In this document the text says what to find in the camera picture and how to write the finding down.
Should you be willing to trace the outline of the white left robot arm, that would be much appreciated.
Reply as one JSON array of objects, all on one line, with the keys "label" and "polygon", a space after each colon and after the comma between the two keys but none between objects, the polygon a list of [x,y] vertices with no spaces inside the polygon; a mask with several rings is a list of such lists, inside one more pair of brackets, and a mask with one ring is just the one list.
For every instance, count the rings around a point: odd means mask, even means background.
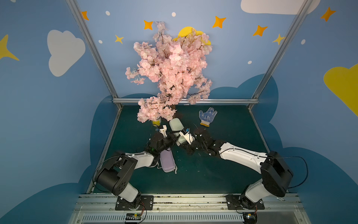
[{"label": "white left robot arm", "polygon": [[130,184],[134,170],[159,166],[162,152],[171,152],[177,140],[178,136],[172,132],[155,133],[141,153],[116,151],[112,157],[98,165],[92,181],[118,196],[130,210],[135,210],[143,203],[141,192]]}]

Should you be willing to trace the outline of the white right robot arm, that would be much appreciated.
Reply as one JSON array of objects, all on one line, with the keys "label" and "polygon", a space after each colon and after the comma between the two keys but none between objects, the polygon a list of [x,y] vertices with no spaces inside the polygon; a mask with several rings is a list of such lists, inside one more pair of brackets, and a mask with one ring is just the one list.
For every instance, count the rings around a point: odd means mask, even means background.
[{"label": "white right robot arm", "polygon": [[290,189],[293,171],[278,152],[260,153],[235,146],[227,141],[214,140],[206,129],[191,133],[188,129],[180,131],[180,136],[188,143],[188,149],[202,149],[210,156],[233,161],[248,167],[261,175],[261,179],[248,185],[241,193],[239,206],[248,210],[267,196],[284,197]]}]

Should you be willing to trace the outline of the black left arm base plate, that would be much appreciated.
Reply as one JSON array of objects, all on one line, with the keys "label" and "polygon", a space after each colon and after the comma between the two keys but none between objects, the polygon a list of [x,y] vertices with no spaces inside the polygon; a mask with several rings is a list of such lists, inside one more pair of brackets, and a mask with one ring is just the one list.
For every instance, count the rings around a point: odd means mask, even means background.
[{"label": "black left arm base plate", "polygon": [[140,195],[137,196],[133,202],[126,201],[122,197],[117,198],[115,210],[116,211],[139,211],[139,210],[153,210],[154,196],[153,195]]}]

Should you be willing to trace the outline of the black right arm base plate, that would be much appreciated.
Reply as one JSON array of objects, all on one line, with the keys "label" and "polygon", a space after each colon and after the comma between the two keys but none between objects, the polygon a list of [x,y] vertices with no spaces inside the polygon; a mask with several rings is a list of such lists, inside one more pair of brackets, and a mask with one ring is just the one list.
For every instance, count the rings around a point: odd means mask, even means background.
[{"label": "black right arm base plate", "polygon": [[263,200],[256,203],[250,201],[242,201],[241,195],[228,194],[225,196],[228,210],[264,210],[265,206]]}]

